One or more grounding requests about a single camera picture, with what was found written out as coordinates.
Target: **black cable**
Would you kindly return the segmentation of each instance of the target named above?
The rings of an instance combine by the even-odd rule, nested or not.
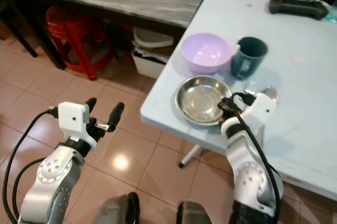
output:
[[[274,216],[274,223],[277,224],[278,220],[279,220],[279,217],[280,217],[280,207],[281,207],[281,199],[280,199],[280,193],[279,193],[279,190],[277,189],[277,184],[276,184],[276,180],[274,178],[274,175],[273,175],[273,172],[272,172],[272,169],[274,168],[271,168],[272,166],[268,163],[267,161],[267,158],[265,157],[259,143],[257,142],[254,134],[251,132],[249,126],[244,122],[244,120],[242,119],[242,117],[239,115],[239,113],[237,112],[237,106],[236,104],[234,103],[234,96],[240,96],[242,99],[245,98],[245,94],[243,93],[233,93],[231,99],[230,99],[230,102],[231,102],[231,106],[232,106],[232,109],[233,109],[233,112],[235,114],[235,116],[237,117],[237,119],[239,120],[240,124],[242,125],[242,127],[247,131],[247,134],[249,135],[249,137],[252,139],[252,142],[254,144],[254,146],[256,147],[261,159],[262,159],[262,162],[267,170],[267,173],[270,177],[270,180],[271,180],[271,183],[272,183],[272,186],[273,186],[273,189],[274,189],[274,193],[275,193],[275,199],[276,199],[276,206],[275,206],[275,216]]]
[[[38,162],[42,162],[45,159],[45,157],[40,158],[38,160],[32,161],[30,162],[28,165],[26,165],[17,175],[15,182],[14,182],[14,186],[13,186],[13,192],[12,192],[12,205],[13,205],[13,211],[14,211],[14,215],[17,219],[19,219],[19,211],[17,209],[17,204],[16,204],[16,192],[17,192],[17,186],[19,185],[20,179],[22,174],[32,165],[37,164]]]
[[[8,164],[7,164],[7,168],[6,168],[6,172],[5,172],[5,177],[4,177],[4,184],[3,184],[3,188],[2,188],[2,201],[4,204],[4,209],[6,211],[6,214],[9,218],[9,220],[13,223],[13,224],[17,224],[17,220],[15,219],[15,217],[13,216],[11,209],[9,208],[8,205],[8,201],[7,201],[7,185],[8,185],[8,177],[9,177],[9,171],[11,170],[11,166],[12,166],[12,162],[14,159],[14,156],[17,152],[17,149],[19,148],[20,144],[22,143],[22,141],[25,139],[25,137],[28,135],[28,132],[32,129],[32,127],[34,126],[34,124],[36,123],[36,121],[43,115],[45,114],[50,114],[51,111],[47,110],[44,111],[40,114],[38,114],[31,122],[31,124],[28,126],[28,128],[26,129],[26,131],[24,132],[24,134],[22,135],[22,137],[20,138],[19,142],[15,145],[11,156],[9,157],[8,160]]]

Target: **metal dish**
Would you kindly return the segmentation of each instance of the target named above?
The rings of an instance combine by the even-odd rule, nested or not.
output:
[[[210,76],[195,76],[178,89],[175,103],[186,120],[202,126],[216,125],[222,111],[217,107],[223,97],[232,95],[229,87]]]

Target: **black remote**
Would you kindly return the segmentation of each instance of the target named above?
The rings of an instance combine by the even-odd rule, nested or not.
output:
[[[269,11],[272,14],[285,13],[302,15],[317,20],[327,15],[328,10],[320,2],[302,0],[270,0]]]

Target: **red plastic stool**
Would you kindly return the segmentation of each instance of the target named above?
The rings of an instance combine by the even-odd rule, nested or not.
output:
[[[47,28],[50,32],[62,60],[67,67],[75,72],[84,73],[90,80],[97,79],[96,71],[104,68],[112,57],[117,57],[115,48],[107,39],[102,26],[94,18],[79,16],[59,7],[51,7],[46,13]],[[91,63],[82,41],[92,44],[95,39],[105,43],[108,48],[107,54],[95,63]],[[79,65],[71,63],[68,53],[73,49]]]

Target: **plastic bowl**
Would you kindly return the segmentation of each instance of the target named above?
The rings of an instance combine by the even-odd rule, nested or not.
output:
[[[231,48],[226,40],[211,33],[189,36],[181,46],[188,67],[202,74],[218,71],[231,57]]]

